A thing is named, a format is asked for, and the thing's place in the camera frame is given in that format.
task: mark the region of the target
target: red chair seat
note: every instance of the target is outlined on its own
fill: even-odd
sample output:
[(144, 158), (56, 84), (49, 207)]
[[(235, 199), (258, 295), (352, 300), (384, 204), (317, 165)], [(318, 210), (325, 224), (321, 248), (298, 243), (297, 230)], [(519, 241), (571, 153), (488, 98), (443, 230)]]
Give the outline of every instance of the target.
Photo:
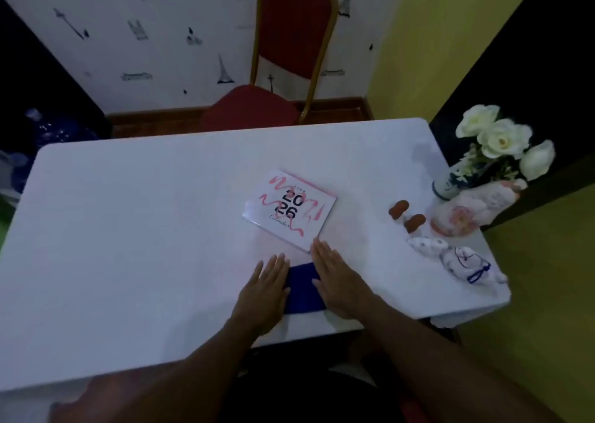
[(205, 132), (291, 126), (300, 113), (280, 96), (254, 85), (234, 88), (201, 118)]

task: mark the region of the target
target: person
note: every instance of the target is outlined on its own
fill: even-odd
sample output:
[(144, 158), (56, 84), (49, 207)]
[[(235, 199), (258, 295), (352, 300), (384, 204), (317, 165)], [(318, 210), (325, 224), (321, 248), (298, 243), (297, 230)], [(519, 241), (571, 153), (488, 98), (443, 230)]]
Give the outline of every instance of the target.
[[(529, 393), (480, 367), (459, 345), (386, 304), (328, 243), (315, 239), (311, 252), (320, 275), (313, 282), (326, 306), (342, 318), (357, 319), (377, 339), (432, 419), (561, 421)], [(235, 382), (251, 376), (237, 377), (246, 352), (281, 320), (290, 293), (284, 289), (288, 270), (282, 254), (266, 266), (259, 262), (223, 328), (122, 407), (112, 422), (238, 421), (251, 415), (259, 421), (353, 420), (366, 415), (369, 421), (403, 421), (390, 397), (380, 399), (370, 393), (373, 386), (338, 373), (349, 381), (305, 372), (287, 382), (283, 377), (289, 373), (281, 369), (272, 379), (249, 382), (240, 393), (232, 392)]]

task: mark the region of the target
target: blue fabric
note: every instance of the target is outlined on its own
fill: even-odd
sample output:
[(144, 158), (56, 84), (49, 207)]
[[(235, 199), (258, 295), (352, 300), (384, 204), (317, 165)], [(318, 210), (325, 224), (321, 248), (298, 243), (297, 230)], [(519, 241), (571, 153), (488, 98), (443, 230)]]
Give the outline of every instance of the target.
[(290, 287), (292, 291), (285, 303), (286, 314), (305, 314), (327, 308), (312, 284), (312, 279), (320, 279), (313, 263), (289, 269), (285, 286)]

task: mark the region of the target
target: person's left hand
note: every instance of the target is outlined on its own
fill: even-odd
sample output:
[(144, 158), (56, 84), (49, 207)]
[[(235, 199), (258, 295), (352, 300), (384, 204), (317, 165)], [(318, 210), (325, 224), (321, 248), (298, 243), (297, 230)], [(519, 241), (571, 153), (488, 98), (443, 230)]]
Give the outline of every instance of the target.
[(258, 262), (230, 317), (231, 321), (246, 325), (258, 336), (269, 332), (281, 320), (290, 292), (289, 288), (283, 289), (289, 271), (285, 254), (272, 256), (264, 270), (263, 265), (264, 262)]

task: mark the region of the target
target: chair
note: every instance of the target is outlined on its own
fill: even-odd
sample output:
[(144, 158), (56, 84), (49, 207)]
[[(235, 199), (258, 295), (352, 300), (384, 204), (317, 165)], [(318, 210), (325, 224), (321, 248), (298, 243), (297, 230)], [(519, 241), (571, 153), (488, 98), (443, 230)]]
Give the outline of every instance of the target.
[[(302, 124), (337, 21), (337, 0), (258, 0), (250, 84), (223, 96), (201, 118), (201, 129), (255, 129)], [(302, 113), (282, 97), (254, 85), (259, 58), (310, 79)]]

